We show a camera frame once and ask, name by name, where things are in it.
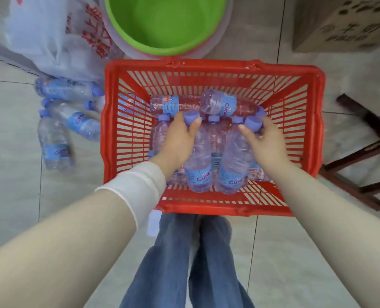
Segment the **red plastic basket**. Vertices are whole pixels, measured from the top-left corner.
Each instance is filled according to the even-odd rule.
[[[105,78],[106,105],[101,120],[105,183],[148,159],[154,122],[148,105],[151,95],[200,95],[207,88],[244,95],[263,106],[284,132],[291,161],[312,176],[321,167],[325,76],[316,67],[256,60],[117,60],[106,67]],[[127,97],[124,104],[119,102],[121,96]],[[157,207],[167,213],[293,216],[272,182],[249,181],[233,195],[216,192],[214,187],[210,192],[195,193],[187,187],[168,186]]]

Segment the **wooden stool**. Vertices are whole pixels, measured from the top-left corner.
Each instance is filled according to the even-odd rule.
[[[346,94],[339,96],[337,102],[348,110],[358,114],[374,130],[378,137],[380,137],[380,117],[348,97]],[[380,182],[360,187],[337,173],[337,171],[342,170],[347,166],[378,154],[380,154],[380,140],[340,160],[323,165],[319,174],[344,191],[347,191],[353,197],[359,199],[362,203],[376,211],[380,211],[380,200],[373,196],[380,193]]]

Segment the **white wristband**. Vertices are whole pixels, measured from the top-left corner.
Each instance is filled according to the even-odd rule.
[[[132,211],[138,229],[156,207],[165,188],[166,178],[159,166],[142,162],[96,190],[107,189],[121,197]]]

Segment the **blue jeans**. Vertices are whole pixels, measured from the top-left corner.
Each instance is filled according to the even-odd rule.
[[[160,232],[120,308],[184,308],[192,233],[197,215],[163,214]],[[220,216],[203,216],[200,248],[188,279],[193,308],[254,308],[237,280],[230,249],[232,230]]]

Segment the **white plastic bag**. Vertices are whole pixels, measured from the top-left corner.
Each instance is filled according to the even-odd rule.
[[[5,31],[11,51],[55,77],[102,81],[106,63],[123,56],[94,0],[10,0]]]

